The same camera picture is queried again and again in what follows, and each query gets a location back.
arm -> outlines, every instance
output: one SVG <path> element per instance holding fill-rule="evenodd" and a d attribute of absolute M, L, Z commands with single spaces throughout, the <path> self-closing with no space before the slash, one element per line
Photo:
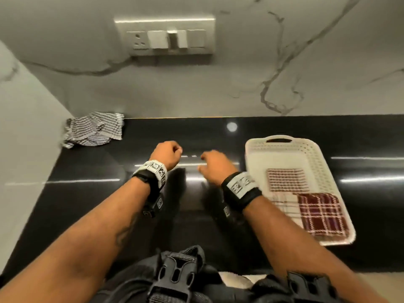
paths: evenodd
<path fill-rule="evenodd" d="M 237 172 L 220 152 L 205 152 L 202 159 L 207 162 L 207 166 L 200 166 L 199 171 L 218 186 L 229 175 Z M 339 295 L 346 300 L 355 303 L 386 302 L 267 198 L 255 198 L 243 210 L 243 214 L 278 275 L 285 276 L 287 271 L 326 274 Z"/>
<path fill-rule="evenodd" d="M 156 147 L 150 160 L 171 170 L 181 153 L 176 142 L 166 141 Z M 4 286 L 0 301 L 88 302 L 131 234 L 149 193 L 149 184 L 130 179 Z"/>

marble wall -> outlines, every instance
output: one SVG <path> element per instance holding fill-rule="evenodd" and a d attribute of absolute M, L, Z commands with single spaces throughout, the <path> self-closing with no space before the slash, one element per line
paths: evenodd
<path fill-rule="evenodd" d="M 210 58 L 130 59 L 113 24 L 203 14 Z M 1 0 L 0 38 L 75 116 L 404 112 L 404 0 Z"/>
<path fill-rule="evenodd" d="M 59 156 L 68 117 L 0 41 L 0 273 Z"/>

plastic tray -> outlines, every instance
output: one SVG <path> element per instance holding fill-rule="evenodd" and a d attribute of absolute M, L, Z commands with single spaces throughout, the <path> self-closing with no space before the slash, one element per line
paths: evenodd
<path fill-rule="evenodd" d="M 315 142 L 286 135 L 253 138 L 246 142 L 245 157 L 247 171 L 266 196 L 271 195 L 266 176 L 267 169 L 302 169 L 309 193 L 331 193 L 338 198 L 348 226 L 348 238 L 338 241 L 322 240 L 319 241 L 320 244 L 331 246 L 354 242 L 356 238 L 354 225 L 324 156 Z"/>

person's left arm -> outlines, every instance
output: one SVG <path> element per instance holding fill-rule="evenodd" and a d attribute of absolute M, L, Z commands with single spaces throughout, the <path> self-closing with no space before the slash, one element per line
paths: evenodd
<path fill-rule="evenodd" d="M 181 153 L 178 143 L 166 141 L 150 160 L 171 170 Z M 149 184 L 131 178 L 5 285 L 0 302 L 88 302 L 131 234 L 149 193 Z"/>

basket handle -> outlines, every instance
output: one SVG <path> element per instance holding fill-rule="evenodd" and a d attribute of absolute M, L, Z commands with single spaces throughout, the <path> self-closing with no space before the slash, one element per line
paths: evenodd
<path fill-rule="evenodd" d="M 288 135 L 272 135 L 264 138 L 266 142 L 293 142 L 294 138 Z"/>

